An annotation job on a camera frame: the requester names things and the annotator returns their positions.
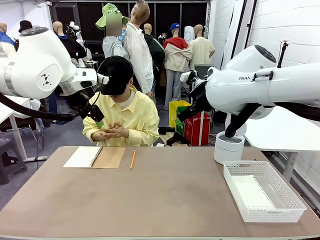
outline notebook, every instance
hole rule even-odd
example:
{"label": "notebook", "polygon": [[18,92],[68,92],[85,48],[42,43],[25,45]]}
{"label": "notebook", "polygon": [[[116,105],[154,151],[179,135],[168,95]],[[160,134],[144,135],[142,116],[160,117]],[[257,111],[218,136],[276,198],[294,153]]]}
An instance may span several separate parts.
{"label": "notebook", "polygon": [[253,175],[233,175],[231,177],[247,208],[276,208]]}
{"label": "notebook", "polygon": [[124,147],[79,146],[64,168],[117,169]]}

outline brown tabletop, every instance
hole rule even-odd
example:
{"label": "brown tabletop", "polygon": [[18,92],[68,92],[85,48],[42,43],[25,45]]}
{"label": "brown tabletop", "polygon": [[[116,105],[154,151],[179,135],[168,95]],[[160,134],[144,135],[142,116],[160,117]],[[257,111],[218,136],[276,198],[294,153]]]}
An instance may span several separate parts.
{"label": "brown tabletop", "polygon": [[[297,223],[245,223],[213,147],[128,147],[119,169],[63,168],[76,149],[56,150],[3,208],[1,237],[320,236],[320,220],[309,207]],[[242,159],[268,161],[253,147],[244,148]]]}

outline yellow shirt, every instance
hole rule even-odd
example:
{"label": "yellow shirt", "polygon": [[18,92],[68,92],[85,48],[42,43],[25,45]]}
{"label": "yellow shirt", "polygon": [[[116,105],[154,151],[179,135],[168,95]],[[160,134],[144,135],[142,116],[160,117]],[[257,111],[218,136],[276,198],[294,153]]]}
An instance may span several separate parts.
{"label": "yellow shirt", "polygon": [[[159,116],[154,102],[134,87],[131,90],[135,91],[135,96],[132,102],[124,109],[121,109],[108,95],[100,94],[95,104],[104,115],[102,120],[103,128],[108,128],[109,124],[113,125],[116,122],[120,122],[124,128],[129,130],[129,138],[110,138],[105,141],[99,141],[97,146],[151,146],[159,138]],[[96,100],[98,94],[97,92],[90,99],[90,104]],[[91,134],[101,129],[90,117],[86,117],[83,120],[83,125],[82,133],[93,143]]]}

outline white cylindrical base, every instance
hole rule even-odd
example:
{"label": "white cylindrical base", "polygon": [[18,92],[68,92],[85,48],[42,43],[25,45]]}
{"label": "white cylindrical base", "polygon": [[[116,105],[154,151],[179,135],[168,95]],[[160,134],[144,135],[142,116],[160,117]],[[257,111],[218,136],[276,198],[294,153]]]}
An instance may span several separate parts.
{"label": "white cylindrical base", "polygon": [[240,161],[244,149],[245,138],[243,136],[225,136],[222,131],[216,135],[214,147],[214,160],[219,164],[224,162]]}

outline blue cap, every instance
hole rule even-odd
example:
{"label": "blue cap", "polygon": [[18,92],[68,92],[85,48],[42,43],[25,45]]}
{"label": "blue cap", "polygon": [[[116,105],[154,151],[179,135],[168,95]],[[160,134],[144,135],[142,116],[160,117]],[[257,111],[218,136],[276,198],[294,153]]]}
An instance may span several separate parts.
{"label": "blue cap", "polygon": [[170,27],[170,31],[172,31],[173,29],[180,29],[180,25],[178,23],[172,24]]}

